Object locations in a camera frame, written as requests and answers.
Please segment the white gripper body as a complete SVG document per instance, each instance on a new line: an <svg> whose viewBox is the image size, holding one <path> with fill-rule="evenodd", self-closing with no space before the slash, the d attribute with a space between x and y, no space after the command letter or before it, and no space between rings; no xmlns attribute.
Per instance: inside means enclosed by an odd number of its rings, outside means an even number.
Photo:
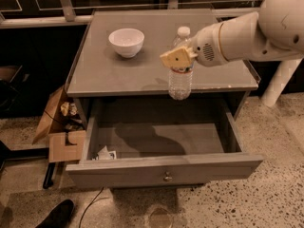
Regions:
<svg viewBox="0 0 304 228"><path fill-rule="evenodd" d="M215 67L227 63L220 48L220 29L222 23L205 27L191 39L191 47L197 54L196 60L205 67Z"/></svg>

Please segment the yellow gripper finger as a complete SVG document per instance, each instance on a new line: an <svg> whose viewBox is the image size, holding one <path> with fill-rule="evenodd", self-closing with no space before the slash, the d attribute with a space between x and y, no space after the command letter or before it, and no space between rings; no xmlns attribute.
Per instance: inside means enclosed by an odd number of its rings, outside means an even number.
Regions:
<svg viewBox="0 0 304 228"><path fill-rule="evenodd" d="M187 68L192 65L198 54L191 47L176 47L160 56L161 62L168 68Z"/></svg>

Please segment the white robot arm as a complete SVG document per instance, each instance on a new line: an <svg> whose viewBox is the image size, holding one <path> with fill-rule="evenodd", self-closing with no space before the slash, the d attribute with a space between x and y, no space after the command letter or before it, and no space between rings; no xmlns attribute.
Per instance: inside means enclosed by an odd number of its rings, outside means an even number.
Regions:
<svg viewBox="0 0 304 228"><path fill-rule="evenodd" d="M238 60L278 61L279 67L261 97L271 107L304 58L304 0L264 0L260 9L207 26L190 40L161 55L165 67L205 67Z"/></svg>

